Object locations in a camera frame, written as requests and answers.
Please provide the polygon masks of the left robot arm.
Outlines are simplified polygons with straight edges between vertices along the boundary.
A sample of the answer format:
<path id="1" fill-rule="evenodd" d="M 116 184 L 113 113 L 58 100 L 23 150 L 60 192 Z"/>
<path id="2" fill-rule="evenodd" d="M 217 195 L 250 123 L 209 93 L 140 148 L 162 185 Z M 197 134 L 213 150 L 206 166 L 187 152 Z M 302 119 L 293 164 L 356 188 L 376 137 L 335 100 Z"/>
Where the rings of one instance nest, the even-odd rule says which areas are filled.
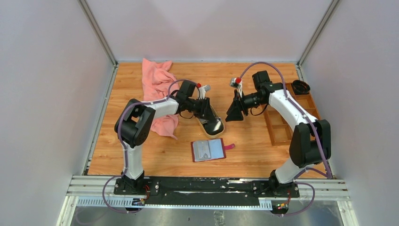
<path id="1" fill-rule="evenodd" d="M 161 99 L 148 102 L 131 99 L 115 124 L 114 130 L 124 152 L 120 186 L 125 186 L 132 194 L 140 194 L 145 187 L 142 145 L 155 119 L 188 111 L 199 120 L 207 137 L 216 138 L 224 132 L 222 118 L 206 97 L 210 87 L 185 79 L 180 82 L 179 89 L 168 87 L 166 97 Z"/>

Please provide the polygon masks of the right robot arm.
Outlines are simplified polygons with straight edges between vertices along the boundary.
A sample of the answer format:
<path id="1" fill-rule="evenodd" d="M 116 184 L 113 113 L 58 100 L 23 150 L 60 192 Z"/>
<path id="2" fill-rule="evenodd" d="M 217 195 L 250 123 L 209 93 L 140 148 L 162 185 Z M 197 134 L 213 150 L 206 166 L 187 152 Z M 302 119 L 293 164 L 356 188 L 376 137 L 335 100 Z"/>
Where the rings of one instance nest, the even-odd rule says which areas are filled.
<path id="1" fill-rule="evenodd" d="M 235 88 L 234 98 L 225 120 L 242 121 L 251 108 L 268 105 L 274 108 L 292 129 L 289 158 L 270 174 L 270 193 L 277 197 L 282 196 L 300 173 L 320 163 L 325 166 L 326 177 L 331 179 L 333 175 L 327 163 L 331 156 L 329 122 L 318 120 L 308 113 L 291 96 L 285 82 L 273 83 L 267 71 L 255 73 L 252 79 L 256 92 L 247 95 L 242 91 L 242 79 L 231 79 L 230 86 Z"/>

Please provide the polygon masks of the yellow oval tray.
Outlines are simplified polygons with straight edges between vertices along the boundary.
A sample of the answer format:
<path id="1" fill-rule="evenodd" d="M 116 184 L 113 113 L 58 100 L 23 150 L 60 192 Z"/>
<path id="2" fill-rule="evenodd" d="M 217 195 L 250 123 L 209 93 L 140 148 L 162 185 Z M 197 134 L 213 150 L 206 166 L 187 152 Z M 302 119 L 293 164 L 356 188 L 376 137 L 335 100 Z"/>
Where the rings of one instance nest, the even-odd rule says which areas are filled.
<path id="1" fill-rule="evenodd" d="M 216 112 L 216 110 L 213 108 L 212 105 L 210 106 L 210 108 L 215 117 L 214 121 L 209 121 L 199 118 L 196 118 L 196 120 L 200 125 L 205 136 L 210 139 L 215 139 L 220 137 L 224 133 L 225 125 L 223 123 L 222 118 L 218 115 L 218 113 Z"/>

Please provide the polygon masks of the red leather card holder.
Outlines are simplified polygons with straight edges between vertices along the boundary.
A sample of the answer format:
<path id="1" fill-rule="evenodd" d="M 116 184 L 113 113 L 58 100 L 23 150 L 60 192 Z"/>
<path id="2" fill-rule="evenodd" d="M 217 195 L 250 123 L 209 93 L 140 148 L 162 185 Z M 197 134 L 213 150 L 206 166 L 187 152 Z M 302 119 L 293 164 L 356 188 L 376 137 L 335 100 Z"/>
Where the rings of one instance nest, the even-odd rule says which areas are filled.
<path id="1" fill-rule="evenodd" d="M 212 161 L 212 160 L 219 160 L 226 158 L 226 151 L 235 148 L 235 144 L 225 145 L 222 138 L 210 139 L 206 140 L 209 144 L 209 149 L 211 153 L 211 157 L 209 160 L 205 161 Z M 194 153 L 193 153 L 193 142 L 191 142 L 191 149 L 192 149 L 192 161 L 199 162 L 194 160 Z"/>

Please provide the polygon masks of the white VIP card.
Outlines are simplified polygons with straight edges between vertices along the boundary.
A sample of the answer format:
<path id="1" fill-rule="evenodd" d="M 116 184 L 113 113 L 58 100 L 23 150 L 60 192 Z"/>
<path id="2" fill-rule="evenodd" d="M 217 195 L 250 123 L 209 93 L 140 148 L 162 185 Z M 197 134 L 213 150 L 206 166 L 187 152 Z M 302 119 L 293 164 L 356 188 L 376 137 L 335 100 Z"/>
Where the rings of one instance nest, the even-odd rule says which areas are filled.
<path id="1" fill-rule="evenodd" d="M 211 157 L 208 141 L 201 140 L 193 142 L 193 153 L 195 161 L 209 160 Z"/>

